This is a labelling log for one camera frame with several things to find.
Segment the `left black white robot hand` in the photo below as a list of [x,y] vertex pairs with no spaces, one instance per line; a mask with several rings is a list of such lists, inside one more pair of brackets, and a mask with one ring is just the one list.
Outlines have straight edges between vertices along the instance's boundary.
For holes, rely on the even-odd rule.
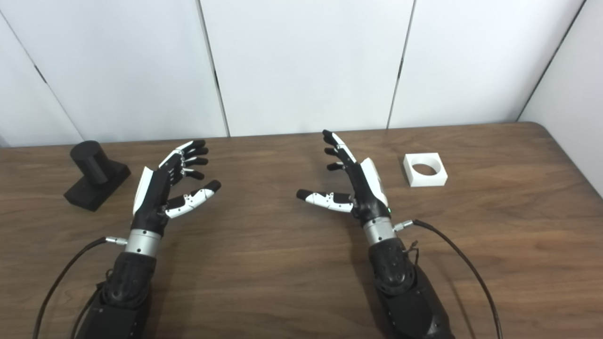
[[207,165],[204,155],[208,152],[205,140],[193,140],[172,150],[155,169],[144,167],[134,196],[125,252],[155,258],[168,222],[195,210],[217,193],[221,184],[213,180],[190,193],[169,197],[173,186],[184,178],[203,180],[204,174],[191,167]]

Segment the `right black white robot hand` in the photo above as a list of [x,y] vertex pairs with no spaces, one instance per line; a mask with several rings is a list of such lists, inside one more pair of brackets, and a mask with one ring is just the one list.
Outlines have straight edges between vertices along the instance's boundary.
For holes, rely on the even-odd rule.
[[351,194],[316,192],[299,189],[296,197],[309,204],[352,214],[360,222],[369,245],[394,241],[397,236],[391,221],[389,203],[374,162],[369,158],[357,161],[347,144],[337,134],[323,130],[323,140],[330,146],[325,153],[338,158],[327,166],[328,171],[344,171],[353,189]]

